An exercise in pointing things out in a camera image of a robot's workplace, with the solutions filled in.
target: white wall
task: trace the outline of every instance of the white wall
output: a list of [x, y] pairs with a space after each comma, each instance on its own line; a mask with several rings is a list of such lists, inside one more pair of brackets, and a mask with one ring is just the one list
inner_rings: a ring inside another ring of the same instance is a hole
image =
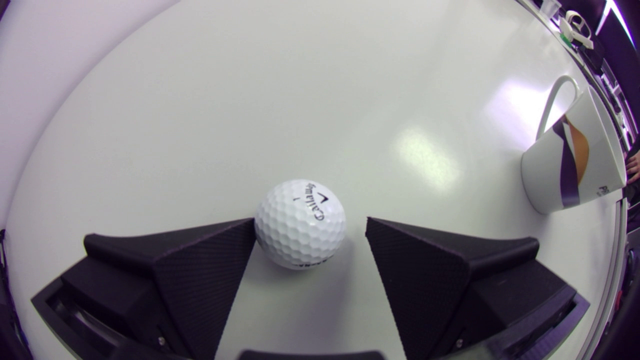
[[179, 0], [13, 0], [0, 21], [0, 228], [31, 151], [118, 43]]

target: printed logo on mug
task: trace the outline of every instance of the printed logo on mug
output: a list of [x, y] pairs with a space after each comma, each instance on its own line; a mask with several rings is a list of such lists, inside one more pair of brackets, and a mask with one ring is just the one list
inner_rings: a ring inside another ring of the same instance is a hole
[[[547, 119], [560, 86], [575, 88], [569, 110], [548, 131]], [[540, 213], [571, 208], [622, 188], [627, 180], [613, 122], [598, 94], [580, 92], [561, 76], [551, 88], [536, 142], [522, 155], [522, 182]]]

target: mug handle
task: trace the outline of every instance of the mug handle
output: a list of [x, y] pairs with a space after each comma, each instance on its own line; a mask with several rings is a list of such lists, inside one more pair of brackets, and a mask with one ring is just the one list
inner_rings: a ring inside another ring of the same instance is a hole
[[551, 92], [549, 93], [547, 104], [545, 105], [544, 111], [542, 111], [542, 119], [540, 119], [540, 126], [538, 126], [538, 134], [536, 135], [536, 140], [545, 133], [545, 127], [547, 126], [547, 120], [549, 118], [549, 113], [551, 112], [551, 106], [553, 106], [554, 100], [558, 95], [558, 90], [560, 90], [564, 83], [571, 83], [573, 85], [573, 89], [575, 90], [571, 104], [573, 104], [576, 99], [578, 99], [578, 95], [580, 94], [578, 83], [576, 83], [575, 80], [569, 75], [562, 75], [561, 77], [559, 77], [558, 80], [556, 80], [556, 82], [554, 83], [554, 86], [551, 86]]

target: golf ball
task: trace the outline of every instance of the golf ball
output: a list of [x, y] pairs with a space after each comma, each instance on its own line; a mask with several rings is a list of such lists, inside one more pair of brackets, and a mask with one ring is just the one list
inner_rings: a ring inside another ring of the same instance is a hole
[[276, 264], [303, 270], [320, 265], [340, 247], [344, 209], [331, 190], [310, 180], [274, 187], [258, 206], [255, 234]]

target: human hand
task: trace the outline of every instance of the human hand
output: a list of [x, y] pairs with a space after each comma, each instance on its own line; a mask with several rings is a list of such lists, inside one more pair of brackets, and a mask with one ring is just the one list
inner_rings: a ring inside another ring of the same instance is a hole
[[640, 178], [640, 154], [635, 154], [627, 158], [627, 177], [633, 175], [627, 180], [627, 184], [633, 183]]

